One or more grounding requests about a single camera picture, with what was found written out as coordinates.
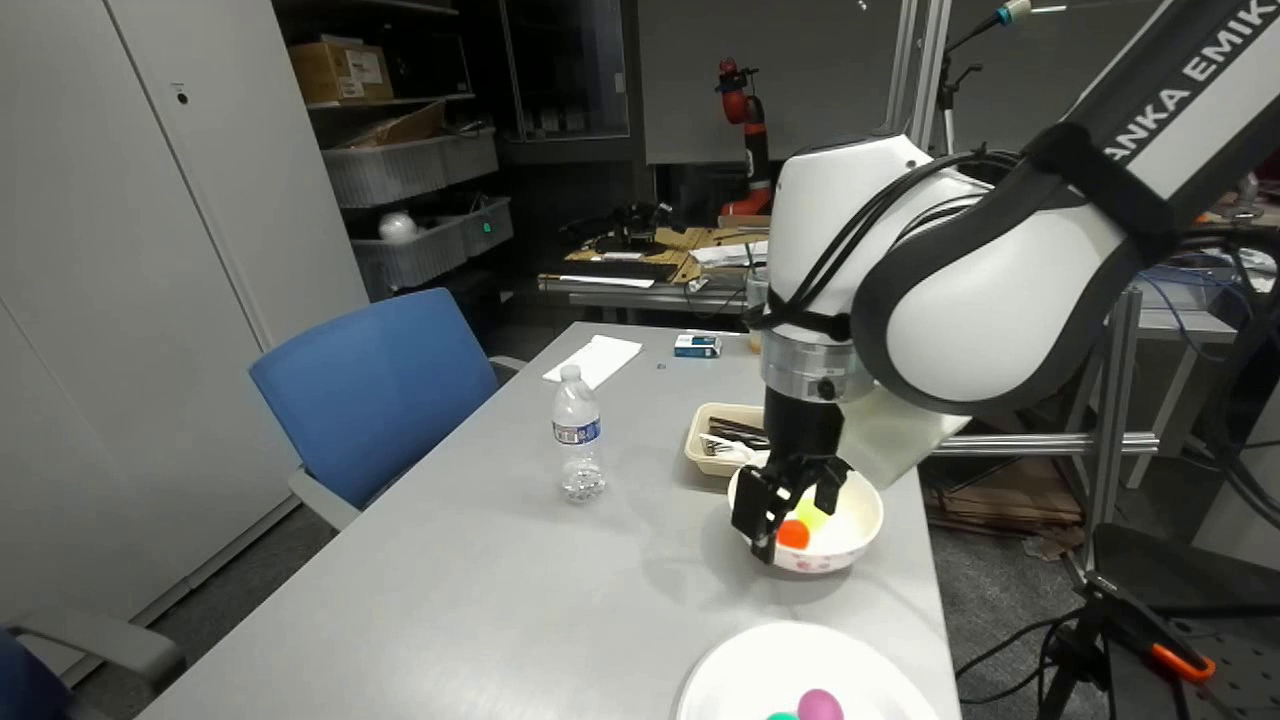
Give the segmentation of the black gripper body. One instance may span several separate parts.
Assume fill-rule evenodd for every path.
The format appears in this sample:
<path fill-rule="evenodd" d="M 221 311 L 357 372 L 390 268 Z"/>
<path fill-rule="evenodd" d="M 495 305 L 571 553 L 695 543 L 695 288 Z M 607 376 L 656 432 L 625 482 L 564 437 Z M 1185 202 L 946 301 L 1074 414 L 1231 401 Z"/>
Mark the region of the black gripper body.
<path fill-rule="evenodd" d="M 831 465 L 844 432 L 850 349 L 769 333 L 762 372 L 774 445 L 769 476 L 789 491 L 803 491 Z"/>

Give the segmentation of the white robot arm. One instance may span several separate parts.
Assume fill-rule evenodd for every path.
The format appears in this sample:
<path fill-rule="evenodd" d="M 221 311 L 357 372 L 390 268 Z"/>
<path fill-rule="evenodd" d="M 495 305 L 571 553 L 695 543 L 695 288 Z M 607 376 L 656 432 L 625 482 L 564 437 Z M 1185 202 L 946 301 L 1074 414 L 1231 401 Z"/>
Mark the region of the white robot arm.
<path fill-rule="evenodd" d="M 1128 285 L 1276 147 L 1280 0 L 1165 0 L 992 175 L 905 135 L 797 151 L 769 228 L 763 432 L 731 527 L 894 485 L 966 419 L 1055 394 Z"/>

